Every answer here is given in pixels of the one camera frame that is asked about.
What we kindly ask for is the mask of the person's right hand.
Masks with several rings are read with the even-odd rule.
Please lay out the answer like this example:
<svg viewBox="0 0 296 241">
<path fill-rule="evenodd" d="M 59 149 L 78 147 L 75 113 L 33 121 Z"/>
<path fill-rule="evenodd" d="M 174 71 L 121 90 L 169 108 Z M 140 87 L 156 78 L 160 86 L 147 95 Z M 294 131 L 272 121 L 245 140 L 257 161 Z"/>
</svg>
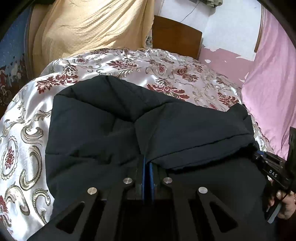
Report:
<svg viewBox="0 0 296 241">
<path fill-rule="evenodd" d="M 285 192 L 278 190 L 275 196 L 272 195 L 269 198 L 267 210 L 274 205 L 276 199 L 281 200 L 282 202 L 281 210 L 277 216 L 285 220 L 290 219 L 295 213 L 295 193 L 291 191 L 289 194 L 286 194 Z"/>
</svg>

